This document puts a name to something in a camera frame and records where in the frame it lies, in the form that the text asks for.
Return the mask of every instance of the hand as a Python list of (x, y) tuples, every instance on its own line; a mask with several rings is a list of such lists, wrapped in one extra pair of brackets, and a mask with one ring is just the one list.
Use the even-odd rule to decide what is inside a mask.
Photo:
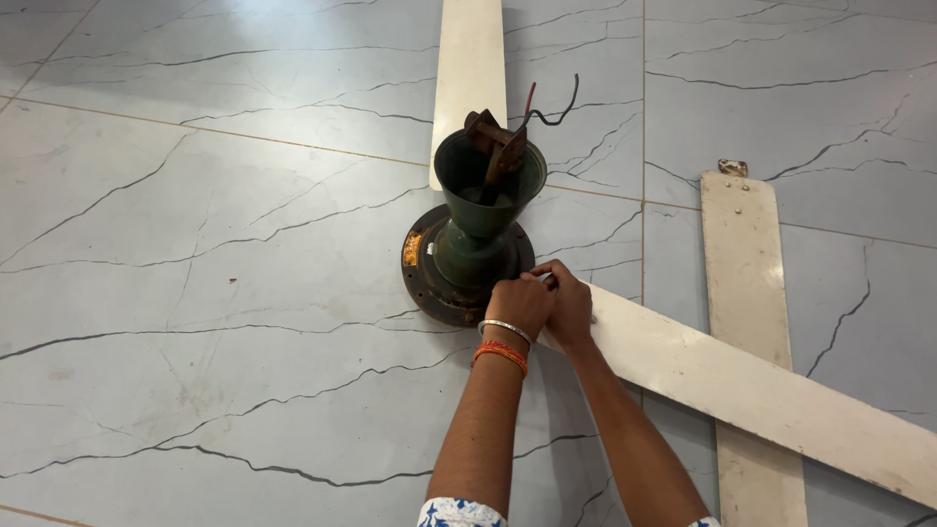
[(567, 353), (583, 342), (592, 339), (589, 324), (592, 320), (592, 291), (585, 282), (579, 281), (559, 260), (541, 263), (530, 270), (538, 277), (551, 273), (543, 284), (557, 291), (553, 312), (546, 321), (546, 328)]
[[(536, 340), (553, 310), (556, 298), (556, 290), (551, 291), (547, 284), (530, 273), (521, 273), (521, 278), (517, 280), (502, 280), (495, 284), (484, 318), (519, 327)], [(504, 327), (487, 325), (484, 338), (503, 342), (521, 354), (528, 351), (524, 338)]]

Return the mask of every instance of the person's right hand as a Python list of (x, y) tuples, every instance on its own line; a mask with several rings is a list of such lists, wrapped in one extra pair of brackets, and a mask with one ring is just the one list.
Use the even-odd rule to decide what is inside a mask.
[(546, 328), (553, 334), (564, 350), (588, 342), (592, 336), (589, 324), (592, 320), (592, 291), (585, 282), (579, 281), (559, 260), (541, 263), (530, 270), (539, 277), (551, 273), (543, 280), (550, 289), (558, 288), (556, 304), (546, 321)]

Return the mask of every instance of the black wire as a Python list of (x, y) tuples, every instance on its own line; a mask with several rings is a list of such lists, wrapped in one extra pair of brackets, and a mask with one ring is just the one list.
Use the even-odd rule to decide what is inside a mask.
[(578, 73), (575, 74), (575, 78), (576, 78), (576, 86), (575, 88), (573, 88), (573, 100), (570, 101), (570, 105), (566, 107), (566, 110), (563, 110), (563, 113), (559, 116), (559, 119), (557, 119), (556, 123), (551, 123), (550, 121), (547, 121), (546, 117), (543, 116), (540, 110), (530, 110), (529, 112), (527, 112), (526, 115), (524, 115), (524, 122), (521, 123), (520, 127), (518, 127), (518, 130), (525, 127), (528, 121), (530, 120), (530, 116), (535, 113), (537, 114), (538, 117), (540, 117), (540, 120), (543, 121), (543, 123), (547, 125), (548, 127), (554, 127), (558, 125), (559, 123), (562, 123), (563, 117), (565, 117), (566, 114), (569, 113), (570, 110), (573, 109), (573, 104), (575, 104), (576, 102), (576, 93), (579, 92), (579, 74)]

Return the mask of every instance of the red wire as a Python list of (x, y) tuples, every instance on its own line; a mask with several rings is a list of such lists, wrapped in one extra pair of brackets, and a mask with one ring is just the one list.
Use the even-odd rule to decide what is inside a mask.
[(530, 95), (528, 95), (528, 105), (524, 108), (524, 115), (527, 115), (530, 112), (530, 102), (533, 100), (533, 89), (537, 87), (537, 83), (530, 85)]

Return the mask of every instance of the person's left hand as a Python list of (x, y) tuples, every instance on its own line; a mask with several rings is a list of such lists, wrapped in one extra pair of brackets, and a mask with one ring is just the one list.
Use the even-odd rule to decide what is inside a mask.
[(484, 318), (519, 327), (531, 339), (537, 340), (547, 317), (553, 311), (556, 298), (556, 289), (550, 291), (547, 284), (530, 273), (521, 273), (521, 278), (517, 280), (502, 280), (495, 284)]

